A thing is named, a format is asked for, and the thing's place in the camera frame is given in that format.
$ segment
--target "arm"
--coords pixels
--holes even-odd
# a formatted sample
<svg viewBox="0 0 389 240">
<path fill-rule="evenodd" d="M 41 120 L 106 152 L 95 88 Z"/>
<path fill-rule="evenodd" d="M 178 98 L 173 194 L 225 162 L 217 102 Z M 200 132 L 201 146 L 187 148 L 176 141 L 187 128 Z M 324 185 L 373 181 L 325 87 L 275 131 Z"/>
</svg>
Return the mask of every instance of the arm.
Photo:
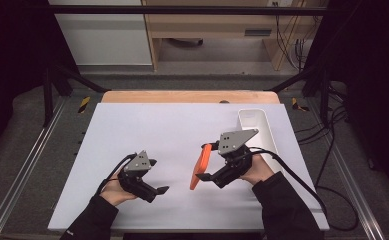
<svg viewBox="0 0 389 240">
<path fill-rule="evenodd" d="M 115 207 L 136 197 L 124 191 L 119 181 L 111 180 L 100 195 L 91 198 L 85 210 L 64 232 L 61 240 L 110 240 L 110 227 L 118 213 Z"/>
<path fill-rule="evenodd" d="M 323 239 L 309 208 L 284 178 L 274 174 L 260 155 L 241 179 L 253 185 L 262 205 L 262 220 L 268 239 Z"/>
</svg>

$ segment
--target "white cabinet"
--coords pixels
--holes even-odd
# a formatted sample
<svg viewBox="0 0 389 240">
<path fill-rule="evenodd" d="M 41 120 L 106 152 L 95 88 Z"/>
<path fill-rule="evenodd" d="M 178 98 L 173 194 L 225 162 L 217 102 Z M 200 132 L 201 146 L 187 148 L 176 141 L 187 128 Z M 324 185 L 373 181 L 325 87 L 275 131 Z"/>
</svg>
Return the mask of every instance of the white cabinet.
<svg viewBox="0 0 389 240">
<path fill-rule="evenodd" d="M 49 0 L 51 5 L 141 5 L 139 0 Z M 76 64 L 151 65 L 144 16 L 56 14 Z"/>
</svg>

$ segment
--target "gray mounting plate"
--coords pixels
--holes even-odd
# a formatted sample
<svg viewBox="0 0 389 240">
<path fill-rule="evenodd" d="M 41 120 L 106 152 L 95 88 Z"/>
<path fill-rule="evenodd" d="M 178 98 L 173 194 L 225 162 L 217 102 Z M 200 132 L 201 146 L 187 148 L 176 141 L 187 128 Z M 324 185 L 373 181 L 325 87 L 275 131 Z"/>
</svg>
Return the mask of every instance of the gray mounting plate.
<svg viewBox="0 0 389 240">
<path fill-rule="evenodd" d="M 222 133 L 219 140 L 219 155 L 238 150 L 244 143 L 259 132 L 258 129 Z"/>
<path fill-rule="evenodd" d="M 134 159 L 132 159 L 126 166 L 124 171 L 143 171 L 150 170 L 151 164 L 148 159 L 147 152 L 142 150 Z"/>
</svg>

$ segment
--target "human hand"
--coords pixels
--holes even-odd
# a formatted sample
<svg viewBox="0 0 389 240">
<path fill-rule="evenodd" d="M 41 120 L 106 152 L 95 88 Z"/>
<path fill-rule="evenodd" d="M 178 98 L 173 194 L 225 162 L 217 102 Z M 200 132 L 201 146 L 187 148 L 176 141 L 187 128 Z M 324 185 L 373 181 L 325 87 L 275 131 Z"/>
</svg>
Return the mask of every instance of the human hand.
<svg viewBox="0 0 389 240">
<path fill-rule="evenodd" d="M 134 194 L 123 190 L 120 186 L 117 173 L 113 174 L 110 181 L 107 182 L 103 191 L 100 193 L 100 196 L 113 206 L 117 206 L 126 200 L 133 200 L 137 198 Z"/>
<path fill-rule="evenodd" d="M 240 179 L 248 181 L 252 185 L 255 185 L 259 181 L 265 181 L 269 177 L 274 175 L 274 172 L 263 159 L 262 155 L 255 154 L 252 156 L 251 168 L 240 177 Z"/>
</svg>

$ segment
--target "white container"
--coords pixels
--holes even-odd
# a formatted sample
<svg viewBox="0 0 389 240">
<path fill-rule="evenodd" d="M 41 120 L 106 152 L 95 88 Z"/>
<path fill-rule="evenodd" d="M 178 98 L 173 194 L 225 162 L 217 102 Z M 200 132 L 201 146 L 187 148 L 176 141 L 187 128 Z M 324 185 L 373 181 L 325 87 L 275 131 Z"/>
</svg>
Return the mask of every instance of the white container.
<svg viewBox="0 0 389 240">
<path fill-rule="evenodd" d="M 262 109 L 241 109 L 238 111 L 238 119 L 242 130 L 259 130 L 258 134 L 247 141 L 247 147 L 259 147 L 278 154 L 265 111 Z M 285 176 L 284 168 L 271 155 L 267 153 L 261 155 L 274 173 L 280 171 Z"/>
</svg>

